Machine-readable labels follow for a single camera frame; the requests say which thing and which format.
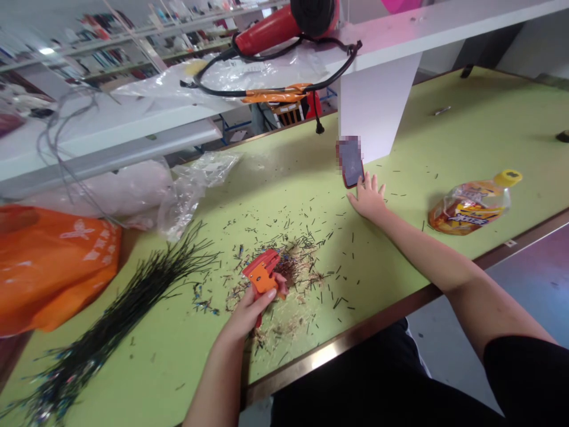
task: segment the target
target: orange crimping tool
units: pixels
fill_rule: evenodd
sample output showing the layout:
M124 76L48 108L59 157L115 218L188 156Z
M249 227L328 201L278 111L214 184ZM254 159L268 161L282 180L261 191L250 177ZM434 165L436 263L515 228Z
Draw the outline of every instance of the orange crimping tool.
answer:
M255 301L258 300L262 294L276 289L281 299L286 299L286 295L279 292L279 284L272 278L274 268L280 261L280 255L274 249L267 249L260 254L243 270L243 275L249 279L255 291ZM261 326L261 314L257 317L256 328Z

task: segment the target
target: orange plastic bag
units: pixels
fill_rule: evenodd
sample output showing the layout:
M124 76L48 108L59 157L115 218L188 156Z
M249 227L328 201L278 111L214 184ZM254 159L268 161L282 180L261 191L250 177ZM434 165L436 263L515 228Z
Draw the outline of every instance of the orange plastic bag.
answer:
M49 332L90 304L117 273L121 229L18 205L0 208L0 337Z

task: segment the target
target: smartphone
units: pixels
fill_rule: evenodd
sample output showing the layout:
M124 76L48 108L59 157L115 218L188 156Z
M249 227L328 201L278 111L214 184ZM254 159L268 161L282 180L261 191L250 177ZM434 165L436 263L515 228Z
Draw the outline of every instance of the smartphone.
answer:
M344 185L350 189L357 185L357 179L364 176L362 147L357 136L343 136L336 143L336 156L342 169Z

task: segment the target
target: yellow bottle cap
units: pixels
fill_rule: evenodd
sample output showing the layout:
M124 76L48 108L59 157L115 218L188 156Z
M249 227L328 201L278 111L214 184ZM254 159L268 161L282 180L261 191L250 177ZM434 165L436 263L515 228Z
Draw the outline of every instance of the yellow bottle cap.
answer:
M500 187L513 187L523 178L522 174L514 169L506 169L494 177L494 182Z

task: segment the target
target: chair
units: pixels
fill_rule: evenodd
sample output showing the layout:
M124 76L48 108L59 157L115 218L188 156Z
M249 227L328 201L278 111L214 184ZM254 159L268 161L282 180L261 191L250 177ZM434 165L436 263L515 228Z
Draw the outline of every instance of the chair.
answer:
M289 126L304 120L300 101L286 105L281 105L280 103L267 103L267 105L274 114L279 128L283 125Z

